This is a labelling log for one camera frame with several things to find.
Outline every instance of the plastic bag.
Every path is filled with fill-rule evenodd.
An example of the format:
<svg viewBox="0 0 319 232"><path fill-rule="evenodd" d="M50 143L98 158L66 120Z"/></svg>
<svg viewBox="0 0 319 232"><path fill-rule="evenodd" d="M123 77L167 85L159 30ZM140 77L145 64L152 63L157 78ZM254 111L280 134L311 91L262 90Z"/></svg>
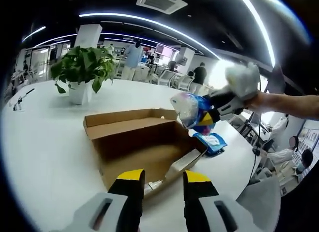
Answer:
<svg viewBox="0 0 319 232"><path fill-rule="evenodd" d="M197 137L208 147L206 152L208 156L216 156L221 154L223 152L222 148L227 146L227 143L224 141L224 139L216 133L210 133L207 136L204 136L200 133L195 133L193 137Z"/></svg>
<svg viewBox="0 0 319 232"><path fill-rule="evenodd" d="M172 97L170 102L186 129L194 129L203 135L209 135L211 129L214 128L215 124L198 126L207 111L212 108L207 99L188 92L182 92Z"/></svg>

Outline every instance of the white table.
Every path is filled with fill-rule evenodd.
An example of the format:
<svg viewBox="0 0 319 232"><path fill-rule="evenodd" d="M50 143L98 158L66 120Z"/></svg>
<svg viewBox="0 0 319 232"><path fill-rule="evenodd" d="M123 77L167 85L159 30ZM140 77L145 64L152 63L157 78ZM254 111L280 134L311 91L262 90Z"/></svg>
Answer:
<svg viewBox="0 0 319 232"><path fill-rule="evenodd" d="M105 191L82 122L85 115L145 109L172 109L169 99L179 91L133 81L104 82L89 105L70 105L68 93L58 94L53 81L30 89L24 111L3 110L4 161L15 195L25 212L42 231L62 229L74 211L97 192ZM221 194L236 199L248 183L254 154L248 142L227 122L214 131L228 146L215 158L202 158L192 170L210 177ZM143 202L140 229L187 231L183 214L182 178L160 194Z"/></svg>

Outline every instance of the green leaves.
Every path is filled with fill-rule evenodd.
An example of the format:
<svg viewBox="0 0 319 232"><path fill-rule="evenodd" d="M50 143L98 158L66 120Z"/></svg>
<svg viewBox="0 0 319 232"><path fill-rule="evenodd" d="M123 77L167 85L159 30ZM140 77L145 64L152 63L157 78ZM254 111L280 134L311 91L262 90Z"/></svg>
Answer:
<svg viewBox="0 0 319 232"><path fill-rule="evenodd" d="M66 91L62 87L60 87L57 83L55 84L55 86L58 88L58 92L60 94L66 93Z"/></svg>
<svg viewBox="0 0 319 232"><path fill-rule="evenodd" d="M63 83L88 83L94 80L92 89L97 93L103 81L107 79L113 81L115 74L112 59L112 55L104 48L75 47L51 67L51 75L55 81L60 80ZM55 85L59 93L65 93L62 87Z"/></svg>

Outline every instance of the ceiling light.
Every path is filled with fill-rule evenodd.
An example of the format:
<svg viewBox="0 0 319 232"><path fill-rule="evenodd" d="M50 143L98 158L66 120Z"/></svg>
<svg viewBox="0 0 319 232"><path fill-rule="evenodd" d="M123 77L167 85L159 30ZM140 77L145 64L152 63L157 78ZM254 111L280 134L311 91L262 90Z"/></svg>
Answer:
<svg viewBox="0 0 319 232"><path fill-rule="evenodd" d="M51 42L51 41L55 41L55 40L60 39L60 38L69 37L69 36L76 36L76 35L77 35L77 34L71 34L71 35L66 35L66 36L60 36L60 37L57 37L57 38L54 38L54 39L51 39L51 40L48 40L48 41L44 41L44 42L38 44L38 45L35 46L35 47L41 46L41 45L46 44L46 43Z"/></svg>
<svg viewBox="0 0 319 232"><path fill-rule="evenodd" d="M155 43L155 44L158 44L158 45L162 45L162 46L165 46L165 47L168 47L174 51L178 51L177 49L175 48L172 48L170 46L166 46L164 44L161 44L159 42L156 42L156 41L152 41L152 40L149 40L149 39L146 39L146 38L142 38L142 37L137 37L137 36L130 36L130 35L125 35L125 34L117 34L117 33L108 33L108 32L102 32L101 34L105 34L105 35L114 35L114 36L126 36L126 37L132 37L132 38L136 38L136 39L140 39L140 40L144 40L144 41L149 41L149 42L152 42L152 43Z"/></svg>
<svg viewBox="0 0 319 232"><path fill-rule="evenodd" d="M115 40L115 41L124 41L124 42L129 42L129 43L135 43L135 42L133 42L133 41L122 40L122 39L113 39L113 38L105 38L104 40ZM151 48L155 48L154 46L150 46L150 45L143 44L143 43L141 43L141 45L143 45L143 46L148 46L148 47L151 47Z"/></svg>
<svg viewBox="0 0 319 232"><path fill-rule="evenodd" d="M81 14L79 15L79 17L89 17L89 16L119 16L119 17L128 17L128 18L132 18L132 19L137 19L137 20L141 20L141 21L146 21L146 22L149 22L149 23L152 23L152 24L155 24L155 25L158 25L158 26L161 26L163 28L166 28L168 30L171 30L179 35L182 35L184 37L186 37L187 39L193 41L194 43L196 43L197 45L201 46L202 48L204 48L205 50L207 50L208 52L210 52L211 54L213 54L214 56L216 56L219 60L220 60L220 57L215 54L214 52L212 52L210 49L208 49L205 45L203 45L202 43L200 43L199 41L195 40L194 38L184 34L183 32L181 31L178 31L170 26L167 26L165 24L162 24L162 23L159 23L157 21L152 21L152 20L149 20L149 19L146 19L146 18L143 18L143 17L138 17L138 16L133 16L133 15L127 15L127 14L119 14L119 13L88 13L88 14Z"/></svg>
<svg viewBox="0 0 319 232"><path fill-rule="evenodd" d="M261 34L264 37L264 40L266 42L266 46L268 49L268 53L270 56L271 65L272 65L272 67L274 67L276 64L275 55L274 55L273 47L271 46L271 43L270 43L269 36L267 34L267 31L266 31L266 28L265 28L263 22L261 21L260 16L258 15L256 9L252 5L252 3L249 0L242 0L242 1L246 5L246 7L249 9L250 13L253 15L253 17L254 17L254 19L255 19L255 21L256 21L256 23L261 31Z"/></svg>
<svg viewBox="0 0 319 232"><path fill-rule="evenodd" d="M70 41L70 40L58 41L56 43L51 44L50 46L53 46L53 45L56 45L56 44L60 44L60 43L64 43L64 42L68 42L68 41Z"/></svg>
<svg viewBox="0 0 319 232"><path fill-rule="evenodd" d="M25 37L25 38L22 40L22 42L24 42L25 40L27 40L27 39L28 39L29 37L31 37L32 35L34 35L34 34L40 32L40 31L42 31L42 30L45 30L45 29L46 29L45 26L43 26L42 28L39 28L37 31L34 31L34 32L31 33L29 36Z"/></svg>

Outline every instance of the open cardboard box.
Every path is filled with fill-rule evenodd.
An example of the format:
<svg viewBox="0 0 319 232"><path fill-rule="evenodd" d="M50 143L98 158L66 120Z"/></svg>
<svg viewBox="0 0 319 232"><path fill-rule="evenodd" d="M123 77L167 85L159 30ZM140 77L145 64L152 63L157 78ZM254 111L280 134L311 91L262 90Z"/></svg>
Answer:
<svg viewBox="0 0 319 232"><path fill-rule="evenodd" d="M116 177L145 170L145 198L194 166L207 147L176 121L173 110L145 109L90 115L84 128L108 189Z"/></svg>

